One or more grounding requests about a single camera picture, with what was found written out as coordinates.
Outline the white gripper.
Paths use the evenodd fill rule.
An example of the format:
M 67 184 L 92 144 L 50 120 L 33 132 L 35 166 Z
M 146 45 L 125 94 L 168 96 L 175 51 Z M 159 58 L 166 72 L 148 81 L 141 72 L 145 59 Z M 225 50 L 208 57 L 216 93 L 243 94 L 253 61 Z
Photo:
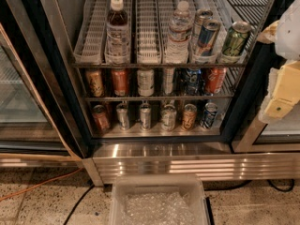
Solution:
M 257 37 L 263 44 L 276 41 L 279 21 L 272 22 Z M 258 118 L 265 124 L 281 120 L 300 101 L 300 61 L 284 64 L 269 73 L 267 95 L 262 101 Z

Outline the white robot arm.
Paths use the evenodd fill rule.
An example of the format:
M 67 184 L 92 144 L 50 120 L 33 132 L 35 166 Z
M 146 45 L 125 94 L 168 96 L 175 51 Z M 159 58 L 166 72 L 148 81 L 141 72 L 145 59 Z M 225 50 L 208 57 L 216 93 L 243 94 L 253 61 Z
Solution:
M 270 69 L 267 95 L 259 110 L 259 120 L 272 124 L 285 117 L 300 101 L 300 0 L 294 0 L 257 40 L 274 43 L 276 55 L 286 59 L 279 69 Z

